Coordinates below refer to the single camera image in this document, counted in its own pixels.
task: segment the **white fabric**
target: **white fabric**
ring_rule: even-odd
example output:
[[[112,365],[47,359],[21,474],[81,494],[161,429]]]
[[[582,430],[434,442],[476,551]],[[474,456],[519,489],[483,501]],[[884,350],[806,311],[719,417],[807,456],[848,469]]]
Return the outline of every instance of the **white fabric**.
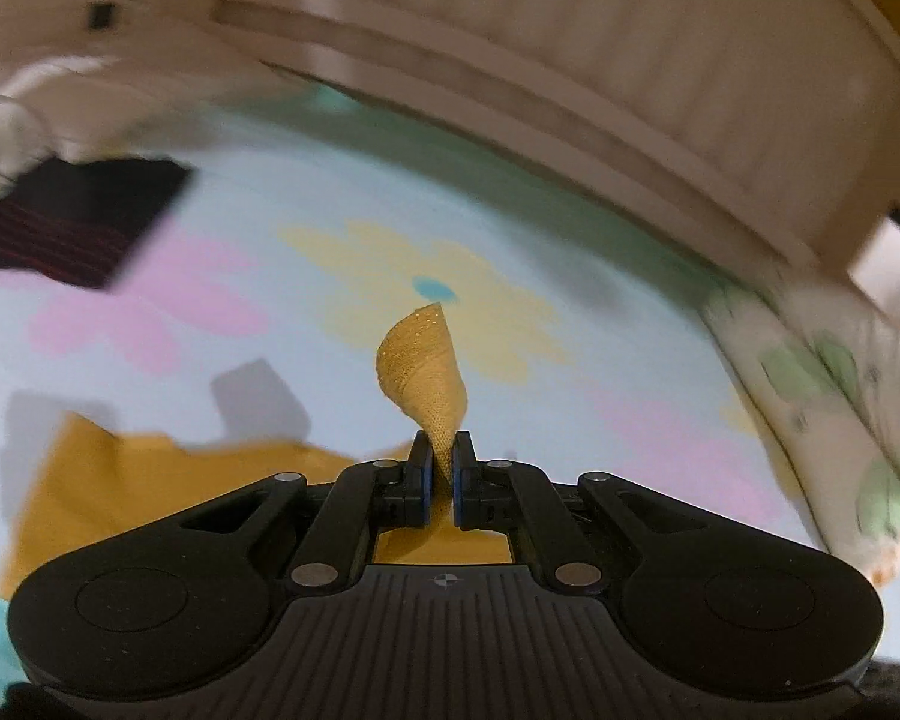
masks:
[[[50,133],[39,117],[18,101],[0,97],[0,194],[50,153]]]
[[[790,285],[778,309],[830,367],[900,474],[900,326],[836,286]]]
[[[874,584],[890,581],[900,573],[900,484],[850,403],[755,296],[720,293],[703,317],[790,456],[830,552]]]
[[[293,84],[262,63],[169,18],[17,52],[0,69],[0,94],[48,122],[71,161],[93,158],[136,124],[199,100],[288,89]]]

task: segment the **metal screw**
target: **metal screw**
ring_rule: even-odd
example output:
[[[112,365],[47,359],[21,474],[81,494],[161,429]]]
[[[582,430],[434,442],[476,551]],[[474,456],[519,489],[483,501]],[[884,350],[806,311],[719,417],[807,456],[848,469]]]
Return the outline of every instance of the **metal screw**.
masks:
[[[322,587],[336,581],[336,568],[325,562],[305,562],[290,572],[290,579],[303,587]]]
[[[589,587],[597,584],[604,575],[597,566],[588,562],[565,562],[554,571],[554,576],[568,587]]]

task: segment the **white pillow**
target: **white pillow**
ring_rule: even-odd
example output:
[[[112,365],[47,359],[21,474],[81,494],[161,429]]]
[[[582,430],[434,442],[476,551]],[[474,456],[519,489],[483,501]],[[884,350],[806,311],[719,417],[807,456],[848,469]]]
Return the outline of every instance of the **white pillow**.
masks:
[[[794,286],[778,308],[830,369],[900,475],[900,327],[839,287]]]
[[[0,97],[0,195],[55,149],[47,127],[17,100]]]
[[[173,109],[295,88],[223,40],[169,18],[17,52],[0,74],[0,94],[39,114],[60,156],[71,161],[92,158],[136,124]]]

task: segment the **black gripper base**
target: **black gripper base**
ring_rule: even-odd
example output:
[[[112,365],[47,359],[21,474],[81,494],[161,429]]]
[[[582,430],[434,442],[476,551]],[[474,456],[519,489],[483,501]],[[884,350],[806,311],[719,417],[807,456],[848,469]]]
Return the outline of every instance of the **black gripper base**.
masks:
[[[600,601],[522,565],[370,565],[351,589],[291,603],[216,682],[143,702],[53,692],[98,720],[830,720],[860,701],[849,686],[768,703],[689,688]]]

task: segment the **gold glitter fabric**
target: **gold glitter fabric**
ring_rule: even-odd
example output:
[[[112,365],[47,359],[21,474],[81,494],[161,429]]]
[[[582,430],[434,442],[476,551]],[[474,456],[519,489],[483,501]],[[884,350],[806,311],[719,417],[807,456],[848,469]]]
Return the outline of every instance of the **gold glitter fabric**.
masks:
[[[439,507],[450,496],[450,449],[466,414],[466,387],[439,303],[421,308],[386,334],[377,350],[380,389],[423,429],[437,460]]]
[[[453,341],[439,303],[418,309],[386,334],[377,351],[377,379],[389,397],[423,429],[434,447],[434,500],[430,525],[383,533],[376,562],[409,565],[475,565],[509,562],[499,533],[461,531],[453,524],[450,450],[466,414]]]

